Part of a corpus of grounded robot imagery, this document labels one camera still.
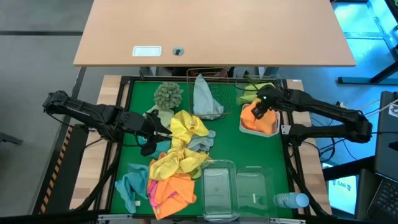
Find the wooden table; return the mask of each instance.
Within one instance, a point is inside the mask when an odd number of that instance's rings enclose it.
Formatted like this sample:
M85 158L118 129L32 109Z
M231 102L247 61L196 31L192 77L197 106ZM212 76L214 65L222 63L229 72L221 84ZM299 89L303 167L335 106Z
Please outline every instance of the wooden table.
M121 76L104 76L103 84L97 101L98 104L115 104L118 95L120 80ZM303 84L301 80L287 80L287 86L288 88L303 90ZM127 89L128 86L126 85L121 106L124 106L126 103ZM296 123L311 125L311 120L308 112L294 112L293 119ZM98 138L98 133L89 133L87 143L93 142ZM315 144L314 139L307 139L306 141ZM77 206L79 206L98 182L101 172L101 166L104 160L105 147L106 142L100 141L97 144L87 147L87 149L85 150L80 165L80 171L76 181L75 189L73 192L70 208L76 208ZM325 181L323 180L322 167L318 157L318 151L313 146L306 144L302 144L302 146L299 147L299 151L301 155L303 173L307 188L312 193L316 201L322 206L322 208L326 212L331 213L328 194L325 187ZM105 206L108 187L109 183L106 184L103 190L100 208L104 208Z
M133 57L161 46L160 57ZM182 47L176 56L173 48ZM95 0L74 65L355 66L329 0Z

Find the keyboard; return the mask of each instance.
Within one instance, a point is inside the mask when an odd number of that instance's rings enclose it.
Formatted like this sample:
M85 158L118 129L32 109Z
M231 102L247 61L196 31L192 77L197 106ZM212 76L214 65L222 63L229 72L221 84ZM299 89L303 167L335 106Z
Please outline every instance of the keyboard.
M368 209L368 215L383 223L398 223L398 183L388 179L381 181Z

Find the green table surface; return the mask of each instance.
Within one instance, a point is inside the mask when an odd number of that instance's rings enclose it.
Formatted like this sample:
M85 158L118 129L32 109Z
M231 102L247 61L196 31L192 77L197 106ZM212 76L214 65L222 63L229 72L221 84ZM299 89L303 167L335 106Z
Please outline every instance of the green table surface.
M153 107L154 92L160 84L161 82L135 81L132 89L130 111L144 113ZM179 84L181 89L184 90L183 100L181 105L175 108L174 111L188 111L187 84ZM231 160L235 163L236 170L245 166L263 166L266 169L272 169L274 173L275 194L289 192L280 134L271 138L264 138L242 133L239 130L239 116L242 106L235 103L236 89L234 85L229 85L229 87L233 96L232 113L223 119L216 119L214 121L204 120L204 124L209 130L216 131L214 146L210 149L210 157L212 159ZM135 143L132 134L125 135L124 144ZM140 148L138 147L123 147L116 180L121 179L124 174L127 174L128 164L144 164L148 166L151 160L152 157L143 157L140 155ZM195 181L195 195L198 197L197 201L175 215L202 216L200 179ZM140 196L137 196L136 200L141 201L141 205L137 207L137 214L154 214L148 200ZM129 213L125 208L124 200L120 197L117 190L114 191L111 213ZM292 210L285 208L278 208L277 215L280 218L293 217Z

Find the wire basket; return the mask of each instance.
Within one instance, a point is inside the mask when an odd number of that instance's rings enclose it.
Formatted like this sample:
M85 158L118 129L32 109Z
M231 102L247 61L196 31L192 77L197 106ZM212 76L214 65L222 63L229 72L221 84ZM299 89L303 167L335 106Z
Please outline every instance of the wire basket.
M241 98L241 96L244 96L245 92L247 94L251 95L252 93L255 95L258 91L258 88L256 89L255 85L261 84L261 83L272 83L275 88L278 90L283 89L283 81L282 77L278 74L275 75L270 75L270 76L262 76L260 77L259 75L248 75L248 74L242 74L242 75L237 75L235 79L235 88L236 88L236 103L238 105L243 105L246 103L251 103L251 100L244 100ZM252 90L247 90L245 88L252 86Z
M207 82L211 95L221 106L224 107L223 113L215 114L195 114L193 112L193 89L197 76L202 75ZM225 118L232 112L233 101L231 96L231 85L228 80L226 68L191 68L187 70L187 88L189 113L200 119Z

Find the metal wire rack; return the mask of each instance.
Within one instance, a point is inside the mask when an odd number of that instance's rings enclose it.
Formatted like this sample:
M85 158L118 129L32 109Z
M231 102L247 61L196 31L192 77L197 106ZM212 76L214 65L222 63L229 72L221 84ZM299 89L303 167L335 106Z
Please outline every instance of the metal wire rack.
M218 114L195 114L193 112L193 89L197 76L202 75L207 82L211 95L221 106L224 106L224 112ZM226 68L191 68L187 70L187 88L189 113L201 119L225 118L232 112L233 101L231 96L231 85L228 80Z

